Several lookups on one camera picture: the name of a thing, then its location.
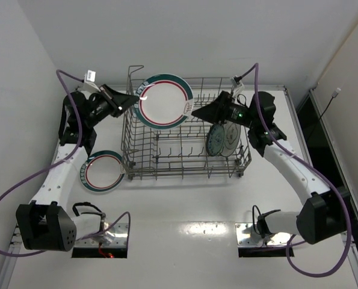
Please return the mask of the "white gold rimmed plate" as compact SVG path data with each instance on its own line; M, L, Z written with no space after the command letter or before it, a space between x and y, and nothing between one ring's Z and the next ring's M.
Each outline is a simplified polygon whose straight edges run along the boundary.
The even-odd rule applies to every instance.
M227 121L227 123L224 124L224 145L220 155L222 157L231 156L235 152L240 142L240 138L241 126L236 123Z

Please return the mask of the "blue floral green plate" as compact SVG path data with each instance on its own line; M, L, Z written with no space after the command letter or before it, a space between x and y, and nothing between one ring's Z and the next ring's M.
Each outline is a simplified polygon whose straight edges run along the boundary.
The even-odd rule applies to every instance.
M214 124L211 126L206 138L206 151L210 157L215 157L220 154L225 139L224 126Z

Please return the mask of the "teal red rimmed plate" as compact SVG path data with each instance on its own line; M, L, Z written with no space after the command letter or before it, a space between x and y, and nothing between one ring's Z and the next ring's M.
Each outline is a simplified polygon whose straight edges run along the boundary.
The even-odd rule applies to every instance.
M80 168L81 184L94 193L115 189L125 177L122 156L110 150L91 154Z
M161 73L145 79L134 91L138 120L152 129L172 129L183 124L193 110L194 95L181 77Z

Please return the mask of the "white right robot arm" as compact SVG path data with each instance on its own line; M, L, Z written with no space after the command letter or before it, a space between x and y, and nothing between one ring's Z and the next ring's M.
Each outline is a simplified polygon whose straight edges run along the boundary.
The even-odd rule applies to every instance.
M280 172L300 199L300 212L272 210L258 216L256 230L262 238L287 232L315 244L347 231L351 227L349 192L331 188L310 165L297 160L286 135L274 123L275 112L274 96L267 92L259 92L250 105L244 105L222 91L192 115L214 126L232 122L247 128L252 148Z

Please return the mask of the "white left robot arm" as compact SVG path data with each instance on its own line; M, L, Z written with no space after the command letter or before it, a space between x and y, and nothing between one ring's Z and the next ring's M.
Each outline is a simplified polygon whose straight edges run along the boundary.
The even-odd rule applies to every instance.
M122 156L114 151L93 152L95 126L106 117L120 117L138 97L107 85L90 94L74 91L66 96L61 111L57 154L43 185L28 204L19 205L16 220L23 245L29 250L69 251L76 241L91 238L109 244L113 224L90 202L67 203L74 182L103 193L116 188L125 175Z

